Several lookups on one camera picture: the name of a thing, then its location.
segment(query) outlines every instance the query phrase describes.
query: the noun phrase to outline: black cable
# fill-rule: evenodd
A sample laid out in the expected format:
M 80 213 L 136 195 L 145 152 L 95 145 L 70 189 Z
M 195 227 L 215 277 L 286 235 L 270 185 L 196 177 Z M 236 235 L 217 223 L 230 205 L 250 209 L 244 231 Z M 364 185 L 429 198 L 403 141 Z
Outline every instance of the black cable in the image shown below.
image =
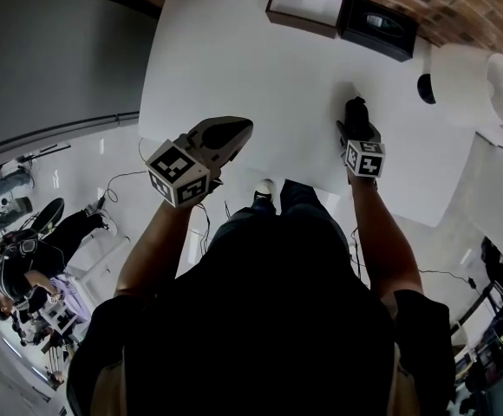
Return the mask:
M 361 281 L 362 280 L 362 269 L 361 268 L 362 267 L 367 268 L 367 267 L 365 267 L 365 265 L 363 265 L 362 263 L 359 263 L 359 253 L 358 253 L 358 250 L 359 250 L 359 246 L 360 245 L 357 243 L 357 239 L 356 239 L 356 236 L 355 236 L 356 232 L 357 232 L 357 227 L 349 235 L 352 238 L 352 240 L 354 241 L 354 245 L 356 247 L 356 260 L 354 260 L 353 256 L 350 258 L 350 260 L 357 265 L 357 277 L 359 277 L 359 280 Z
M 209 220 L 209 214 L 207 214 L 207 209 L 202 203 L 199 203 L 196 205 L 198 208 L 202 209 L 203 212 L 206 214 L 206 220 L 207 220 L 207 230 L 201 240 L 199 241 L 199 249 L 201 250 L 201 256 L 203 257 L 204 254 L 207 253 L 207 240 L 209 239 L 209 230 L 211 229 L 211 221 Z
M 34 214 L 33 216 L 30 216 L 29 218 L 27 218 L 24 223 L 22 224 L 22 226 L 18 229 L 19 231 L 22 231 L 24 229 L 24 227 L 29 223 L 30 220 L 34 220 L 35 218 L 37 218 L 37 216 L 39 215 L 39 212 L 37 214 Z
M 103 197 L 105 197 L 107 195 L 109 197 L 109 200 L 111 202 L 113 202 L 114 204 L 116 204 L 119 201 L 119 196 L 117 195 L 116 192 L 114 192 L 111 189 L 111 182 L 115 179 L 118 179 L 119 177 L 131 176 L 133 174 L 143 174 L 145 172 L 147 172 L 147 171 L 125 172 L 123 174 L 118 174 L 118 175 L 114 176 L 112 179 L 109 180 L 109 183 L 107 184 L 107 190 L 105 190 L 105 192 L 103 193 Z
M 439 274 L 448 274 L 452 277 L 455 277 L 456 279 L 460 279 L 461 281 L 465 282 L 467 285 L 469 285 L 471 288 L 473 288 L 472 284 L 464 279 L 463 277 L 459 277 L 457 275 L 452 274 L 450 271 L 436 271 L 436 270 L 418 270 L 420 273 L 439 273 Z
M 140 155 L 140 159 L 142 159 L 142 160 L 143 160 L 143 162 L 145 163 L 145 162 L 146 162 L 146 160 L 144 159 L 144 156 L 142 156 L 142 155 L 141 155 L 141 148 L 140 148 L 140 147 L 141 147 L 141 141 L 142 141 L 142 140 L 144 140 L 144 138 L 143 138 L 143 137 L 142 137 L 142 138 L 140 139 L 140 141 L 138 142 L 138 154 Z

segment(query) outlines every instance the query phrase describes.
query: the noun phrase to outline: black tissue box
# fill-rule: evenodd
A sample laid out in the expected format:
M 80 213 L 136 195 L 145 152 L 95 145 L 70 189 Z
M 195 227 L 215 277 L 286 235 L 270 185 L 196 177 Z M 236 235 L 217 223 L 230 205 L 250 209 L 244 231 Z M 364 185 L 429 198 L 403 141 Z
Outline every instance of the black tissue box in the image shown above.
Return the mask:
M 370 0 L 344 0 L 340 37 L 399 62 L 414 55 L 418 23 Z

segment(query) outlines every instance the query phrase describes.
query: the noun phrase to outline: jeans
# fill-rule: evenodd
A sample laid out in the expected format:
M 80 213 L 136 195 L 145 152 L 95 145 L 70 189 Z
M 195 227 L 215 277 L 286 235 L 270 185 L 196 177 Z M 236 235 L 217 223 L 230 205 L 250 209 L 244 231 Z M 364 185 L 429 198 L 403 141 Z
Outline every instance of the jeans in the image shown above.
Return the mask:
M 17 186 L 27 185 L 32 178 L 25 170 L 15 171 L 6 177 L 0 179 L 0 196 L 11 192 Z
M 280 204 L 282 208 L 281 216 L 292 218 L 320 218 L 332 225 L 336 234 L 343 241 L 344 246 L 348 249 L 348 241 L 344 235 L 340 225 L 330 216 L 324 206 L 319 202 L 313 188 L 307 185 L 286 180 L 283 190 L 280 192 Z M 277 210 L 275 206 L 266 198 L 257 198 L 251 207 L 243 208 L 234 213 L 224 224 L 222 224 L 213 240 L 212 246 L 220 237 L 235 230 L 239 226 L 245 225 L 245 221 L 254 216 L 268 217 L 275 216 Z

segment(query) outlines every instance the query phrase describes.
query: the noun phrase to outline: lamp shade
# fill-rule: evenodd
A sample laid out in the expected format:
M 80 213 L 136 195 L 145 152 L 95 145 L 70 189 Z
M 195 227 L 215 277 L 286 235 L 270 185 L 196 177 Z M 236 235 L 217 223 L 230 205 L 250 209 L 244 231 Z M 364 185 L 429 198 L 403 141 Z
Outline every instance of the lamp shade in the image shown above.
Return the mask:
M 434 49 L 430 82 L 447 121 L 461 127 L 503 125 L 503 55 L 465 45 Z

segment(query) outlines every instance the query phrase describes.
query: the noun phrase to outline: white tabletop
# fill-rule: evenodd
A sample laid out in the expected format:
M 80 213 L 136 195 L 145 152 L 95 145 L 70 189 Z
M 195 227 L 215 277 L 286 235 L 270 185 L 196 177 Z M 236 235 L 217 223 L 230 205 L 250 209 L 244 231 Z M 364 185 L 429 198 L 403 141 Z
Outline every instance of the white tabletop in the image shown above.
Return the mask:
M 175 139 L 208 117 L 253 120 L 236 165 L 327 192 L 349 190 L 335 120 L 353 95 L 367 101 L 387 157 L 380 193 L 393 214 L 436 226 L 460 179 L 474 130 L 448 125 L 421 100 L 414 59 L 272 24 L 268 0 L 167 0 L 147 67 L 140 134 Z

